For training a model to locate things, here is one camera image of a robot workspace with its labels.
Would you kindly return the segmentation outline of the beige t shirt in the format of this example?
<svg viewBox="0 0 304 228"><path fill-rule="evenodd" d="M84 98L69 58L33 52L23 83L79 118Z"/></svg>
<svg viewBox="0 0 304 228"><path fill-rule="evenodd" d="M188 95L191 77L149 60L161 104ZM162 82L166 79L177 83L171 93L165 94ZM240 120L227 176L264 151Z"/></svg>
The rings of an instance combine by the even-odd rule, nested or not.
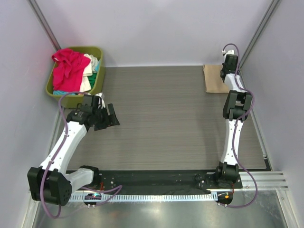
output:
<svg viewBox="0 0 304 228"><path fill-rule="evenodd" d="M220 71L222 65L203 65L206 93L228 94L229 88L222 81Z"/></svg>

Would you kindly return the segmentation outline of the olive green plastic bin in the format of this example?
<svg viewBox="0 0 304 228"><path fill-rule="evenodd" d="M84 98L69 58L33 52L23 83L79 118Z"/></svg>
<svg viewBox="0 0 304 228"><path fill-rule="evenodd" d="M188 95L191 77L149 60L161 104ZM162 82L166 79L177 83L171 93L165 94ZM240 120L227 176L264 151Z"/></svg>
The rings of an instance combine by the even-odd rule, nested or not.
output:
<svg viewBox="0 0 304 228"><path fill-rule="evenodd" d="M46 93L55 100L65 96L61 105L75 108L83 101L82 92L96 95L102 91L105 77L103 52L94 46L68 47L52 55L54 66Z"/></svg>

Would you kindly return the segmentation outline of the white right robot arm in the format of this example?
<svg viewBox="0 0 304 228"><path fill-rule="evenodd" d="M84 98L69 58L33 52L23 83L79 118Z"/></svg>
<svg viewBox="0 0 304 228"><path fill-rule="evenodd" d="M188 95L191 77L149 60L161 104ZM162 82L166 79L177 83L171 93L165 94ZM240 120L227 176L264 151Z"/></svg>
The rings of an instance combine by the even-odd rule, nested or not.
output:
<svg viewBox="0 0 304 228"><path fill-rule="evenodd" d="M224 63L220 77L228 86L229 93L223 107L226 123L224 151L214 176L220 188L229 188L239 182L238 148L244 121L247 119L252 95L244 90L238 75L238 56L234 50L223 52Z"/></svg>

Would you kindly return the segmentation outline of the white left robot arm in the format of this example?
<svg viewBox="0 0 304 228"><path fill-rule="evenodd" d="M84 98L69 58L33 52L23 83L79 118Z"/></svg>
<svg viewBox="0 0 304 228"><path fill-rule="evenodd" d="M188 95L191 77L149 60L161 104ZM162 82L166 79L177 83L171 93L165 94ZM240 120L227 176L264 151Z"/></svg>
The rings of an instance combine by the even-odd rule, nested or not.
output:
<svg viewBox="0 0 304 228"><path fill-rule="evenodd" d="M120 124L113 104L105 104L103 93L84 95L83 101L63 120L64 130L51 153L39 167L31 167L27 173L32 199L59 206L66 205L76 190L96 190L101 184L97 167L83 165L67 173L68 164L89 129L99 131Z"/></svg>

